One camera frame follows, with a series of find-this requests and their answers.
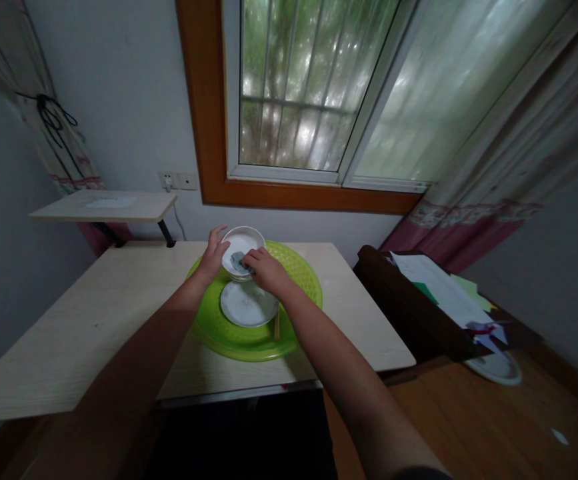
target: power outlet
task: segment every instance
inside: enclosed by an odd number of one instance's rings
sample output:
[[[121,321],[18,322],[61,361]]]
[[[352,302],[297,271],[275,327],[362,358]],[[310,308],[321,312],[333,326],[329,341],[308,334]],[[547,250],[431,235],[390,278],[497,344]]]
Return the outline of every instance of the power outlet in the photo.
[[[197,180],[192,173],[159,171],[157,177],[164,189],[168,186],[172,190],[197,190]]]

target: person's hand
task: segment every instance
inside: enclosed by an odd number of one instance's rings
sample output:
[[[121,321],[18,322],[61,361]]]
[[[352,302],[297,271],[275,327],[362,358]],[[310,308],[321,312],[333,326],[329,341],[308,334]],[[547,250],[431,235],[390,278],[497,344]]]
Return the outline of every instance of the person's hand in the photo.
[[[210,285],[220,272],[222,256],[231,244],[228,240],[220,243],[220,232],[226,228],[226,225],[220,225],[211,230],[209,234],[209,246],[205,250],[204,255],[202,255],[200,265],[198,265],[197,270],[194,272],[194,275],[197,275],[206,286]]]
[[[251,276],[256,285],[276,297],[294,285],[282,264],[264,247],[249,250],[243,262],[253,268]]]

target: dish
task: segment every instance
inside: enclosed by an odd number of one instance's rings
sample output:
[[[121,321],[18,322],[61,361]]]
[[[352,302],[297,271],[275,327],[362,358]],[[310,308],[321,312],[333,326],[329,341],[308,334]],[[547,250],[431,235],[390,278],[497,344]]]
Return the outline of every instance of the dish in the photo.
[[[520,366],[509,352],[503,352],[503,355],[508,361],[505,361],[499,355],[492,354],[466,360],[464,364],[492,382],[499,383],[500,385],[519,385],[522,383],[522,370],[520,370]]]
[[[222,313],[232,323],[244,328],[257,328],[270,322],[279,302],[254,282],[230,282],[220,295]]]

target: wooden window frame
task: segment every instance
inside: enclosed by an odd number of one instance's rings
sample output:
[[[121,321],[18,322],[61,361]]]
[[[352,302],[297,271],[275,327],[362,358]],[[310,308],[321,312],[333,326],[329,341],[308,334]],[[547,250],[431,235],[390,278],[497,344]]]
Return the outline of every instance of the wooden window frame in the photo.
[[[414,208],[418,193],[229,179],[222,3],[177,0],[176,6],[203,203],[394,215]]]

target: curtain tie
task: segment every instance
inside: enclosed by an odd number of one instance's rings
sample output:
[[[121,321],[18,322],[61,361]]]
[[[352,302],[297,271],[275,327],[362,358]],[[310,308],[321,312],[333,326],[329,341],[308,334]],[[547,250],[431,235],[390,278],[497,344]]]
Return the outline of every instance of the curtain tie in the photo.
[[[67,151],[67,153],[69,154],[69,157],[71,158],[71,162],[73,163],[73,166],[75,167],[77,172],[80,174],[80,176],[82,178],[85,178],[85,176],[84,176],[84,174],[82,174],[82,171],[80,170],[77,162],[73,158],[73,155],[71,154],[71,151],[69,150],[69,146],[62,138],[62,135],[60,135],[60,130],[64,130],[64,125],[60,121],[60,118],[55,114],[55,112],[52,112],[47,107],[48,107],[48,105],[53,104],[53,108],[60,110],[62,112],[62,115],[64,115],[64,118],[66,118],[67,122],[69,122],[69,124],[74,126],[74,127],[77,126],[77,120],[75,118],[73,118],[73,116],[69,112],[64,110],[64,108],[62,108],[62,105],[60,105],[56,99],[54,99],[48,95],[44,95],[44,94],[40,93],[40,94],[33,97],[31,95],[26,95],[25,93],[20,93],[20,92],[15,92],[15,94],[19,95],[20,97],[28,98],[30,100],[35,100],[35,106],[37,107],[37,112],[40,115],[40,118],[42,119],[42,123],[44,124],[44,128],[46,129],[46,131],[49,132],[49,135],[51,136],[53,142],[59,148]],[[66,170],[66,168],[64,168],[64,170],[65,170],[66,174],[70,177],[69,172]]]

